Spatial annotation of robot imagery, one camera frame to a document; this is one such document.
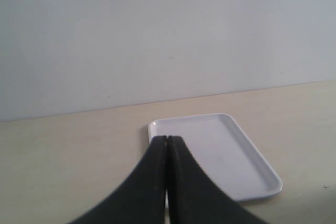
white wall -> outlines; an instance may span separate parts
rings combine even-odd
[[[336,78],[336,0],[0,0],[0,120]]]

white tray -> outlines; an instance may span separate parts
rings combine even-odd
[[[156,120],[149,139],[181,136],[208,177],[235,201],[270,197],[282,181],[236,121],[227,114]]]

table surface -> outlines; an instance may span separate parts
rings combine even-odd
[[[73,220],[132,171],[148,123],[215,112],[236,119],[284,184],[244,207],[271,223],[336,223],[336,81],[1,122],[0,223]]]

beige table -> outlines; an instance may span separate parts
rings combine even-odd
[[[149,122],[213,112],[232,115],[283,180],[248,210],[271,223],[336,223],[336,81],[2,122],[0,223],[72,220],[133,169]]]

plastic tray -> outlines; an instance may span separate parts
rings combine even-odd
[[[235,201],[270,197],[282,181],[236,121],[227,114],[156,120],[149,139],[181,136],[209,178]]]

